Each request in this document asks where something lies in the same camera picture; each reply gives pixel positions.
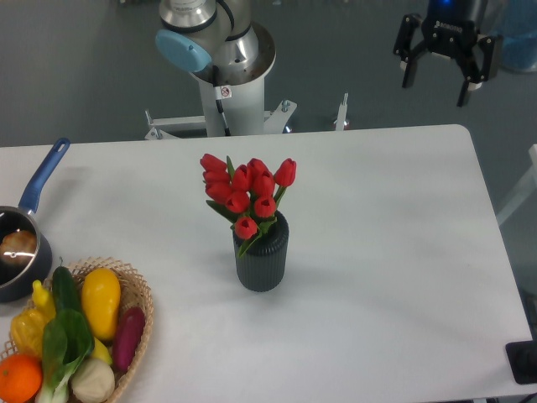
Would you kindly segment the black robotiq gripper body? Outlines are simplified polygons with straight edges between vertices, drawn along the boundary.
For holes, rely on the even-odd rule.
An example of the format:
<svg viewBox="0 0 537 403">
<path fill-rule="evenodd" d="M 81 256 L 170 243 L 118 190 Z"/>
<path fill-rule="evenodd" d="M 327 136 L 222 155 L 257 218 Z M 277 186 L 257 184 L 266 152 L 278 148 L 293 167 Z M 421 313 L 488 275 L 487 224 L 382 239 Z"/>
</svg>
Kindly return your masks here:
<svg viewBox="0 0 537 403">
<path fill-rule="evenodd" d="M 429 1 L 422 34 L 431 53 L 456 61 L 464 75 L 478 75 L 475 48 L 482 50 L 481 31 L 487 1 Z"/>
</svg>

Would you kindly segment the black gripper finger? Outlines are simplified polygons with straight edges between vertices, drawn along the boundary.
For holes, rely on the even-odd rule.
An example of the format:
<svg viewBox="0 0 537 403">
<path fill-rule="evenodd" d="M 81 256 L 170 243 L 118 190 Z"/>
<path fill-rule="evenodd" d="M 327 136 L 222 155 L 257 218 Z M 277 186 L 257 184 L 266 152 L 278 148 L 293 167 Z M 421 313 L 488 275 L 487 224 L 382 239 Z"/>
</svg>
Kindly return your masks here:
<svg viewBox="0 0 537 403">
<path fill-rule="evenodd" d="M 394 43 L 393 53 L 399 56 L 401 67 L 404 70 L 403 88 L 409 88 L 414 84 L 418 59 L 426 51 L 424 40 L 420 41 L 415 47 L 412 47 L 414 34 L 421 27 L 422 23 L 423 19 L 417 13 L 404 15 Z"/>
<path fill-rule="evenodd" d="M 456 51 L 456 63 L 463 74 L 458 107 L 466 106 L 471 93 L 497 75 L 502 48 L 502 35 L 478 36 L 472 44 Z"/>
</svg>

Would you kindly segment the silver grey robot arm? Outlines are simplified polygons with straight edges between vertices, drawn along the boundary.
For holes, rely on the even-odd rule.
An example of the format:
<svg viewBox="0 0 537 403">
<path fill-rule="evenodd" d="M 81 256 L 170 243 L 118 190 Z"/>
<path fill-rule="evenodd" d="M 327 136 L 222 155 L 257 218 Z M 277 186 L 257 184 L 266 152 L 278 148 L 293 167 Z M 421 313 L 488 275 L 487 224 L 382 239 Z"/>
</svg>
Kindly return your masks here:
<svg viewBox="0 0 537 403">
<path fill-rule="evenodd" d="M 500 64 L 503 36 L 481 32 L 486 8 L 485 1 L 430 1 L 425 16 L 404 15 L 393 49 L 404 69 L 402 86 L 413 85 L 422 55 L 443 56 L 461 70 L 457 105 L 465 106 L 472 91 L 497 75 Z M 159 17 L 163 28 L 155 43 L 163 57 L 189 73 L 210 69 L 214 83 L 223 81 L 225 45 L 253 28 L 248 1 L 163 1 Z"/>
</svg>

